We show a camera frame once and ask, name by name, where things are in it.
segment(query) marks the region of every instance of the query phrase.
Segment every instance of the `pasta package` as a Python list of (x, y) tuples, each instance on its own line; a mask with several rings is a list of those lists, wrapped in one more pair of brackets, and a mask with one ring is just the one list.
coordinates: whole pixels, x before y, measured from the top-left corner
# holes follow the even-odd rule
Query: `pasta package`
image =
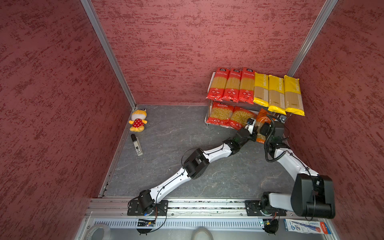
[(298, 78), (284, 76), (285, 111), (305, 116)]
[(229, 125), (236, 130), (241, 129), (247, 124), (248, 118), (255, 118), (256, 114), (250, 112), (244, 108), (235, 107)]
[(269, 75), (269, 107), (268, 111), (275, 113), (285, 113), (284, 99), (284, 80), (282, 78)]
[(255, 87), (255, 71), (243, 68), (240, 81), (239, 101), (253, 104), (253, 88)]
[(214, 102), (207, 123), (229, 126), (229, 119), (232, 116), (233, 109), (233, 106)]
[(239, 102), (240, 78), (242, 71), (239, 69), (231, 68), (227, 84), (225, 86), (223, 100)]
[(253, 102), (264, 107), (269, 107), (268, 75), (255, 73), (255, 88), (253, 89)]
[(224, 93), (225, 84), (227, 83), (227, 78), (229, 75), (229, 70), (226, 68), (217, 68), (215, 77), (212, 80), (212, 84), (209, 88), (207, 98), (211, 100), (221, 101), (221, 98)]
[(261, 109), (260, 112), (257, 114), (257, 117), (256, 117), (256, 123), (255, 123), (255, 127), (257, 127), (257, 130), (256, 130), (257, 131), (256, 141), (260, 142), (260, 143), (264, 143), (265, 142), (265, 136), (260, 134), (260, 128), (263, 126), (263, 124), (265, 122), (271, 123), (271, 119), (269, 119), (266, 116), (267, 114), (268, 114), (268, 112), (266, 110)]

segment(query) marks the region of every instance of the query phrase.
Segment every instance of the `plush toy foot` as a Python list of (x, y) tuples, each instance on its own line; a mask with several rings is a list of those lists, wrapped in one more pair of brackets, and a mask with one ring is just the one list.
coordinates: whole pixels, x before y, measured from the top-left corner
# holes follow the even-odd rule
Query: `plush toy foot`
[(140, 126), (137, 128), (137, 132), (142, 132), (144, 130), (144, 126)]

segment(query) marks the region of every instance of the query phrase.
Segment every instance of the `plush toy head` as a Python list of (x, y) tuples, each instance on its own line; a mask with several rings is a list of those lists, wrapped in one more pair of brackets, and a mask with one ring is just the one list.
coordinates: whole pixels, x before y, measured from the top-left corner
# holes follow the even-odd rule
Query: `plush toy head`
[(145, 118), (147, 117), (147, 109), (139, 109), (139, 110), (136, 110), (132, 113), (132, 121), (136, 120), (136, 119), (141, 119), (141, 120), (144, 120)]

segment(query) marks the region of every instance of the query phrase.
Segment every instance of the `orange pasta package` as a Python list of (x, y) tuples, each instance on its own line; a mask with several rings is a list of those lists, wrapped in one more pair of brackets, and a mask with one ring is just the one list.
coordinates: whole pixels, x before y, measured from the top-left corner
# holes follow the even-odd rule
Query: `orange pasta package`
[(225, 85), (223, 100), (239, 102), (240, 91), (240, 78), (242, 71), (239, 69), (231, 68), (229, 72), (227, 84)]
[(226, 68), (217, 68), (215, 77), (212, 80), (211, 86), (209, 87), (209, 92), (207, 95), (208, 99), (221, 101), (223, 97), (225, 85), (227, 83), (227, 78), (229, 75), (229, 70)]
[(229, 120), (229, 125), (234, 129), (239, 130), (247, 124), (248, 118), (256, 118), (256, 114), (244, 108), (235, 107), (232, 117)]
[(207, 123), (229, 126), (229, 119), (232, 116), (233, 106), (214, 102)]
[(253, 88), (255, 87), (255, 71), (243, 68), (240, 80), (239, 101), (253, 104)]
[(265, 136), (260, 134), (260, 128), (264, 125), (265, 122), (271, 123), (271, 119), (266, 115), (269, 114), (266, 110), (261, 109), (257, 114), (255, 127), (257, 127), (257, 138), (256, 141), (260, 143), (265, 142)]

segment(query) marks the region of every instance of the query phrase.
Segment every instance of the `stuffed animal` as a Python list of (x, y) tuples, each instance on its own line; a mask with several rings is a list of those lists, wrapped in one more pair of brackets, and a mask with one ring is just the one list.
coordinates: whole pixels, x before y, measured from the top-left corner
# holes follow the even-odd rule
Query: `stuffed animal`
[(129, 121), (129, 124), (132, 124), (132, 127), (129, 130), (132, 132), (142, 132), (144, 130), (144, 124), (147, 124), (147, 120), (145, 120), (146, 117), (146, 109), (134, 111), (131, 120)]

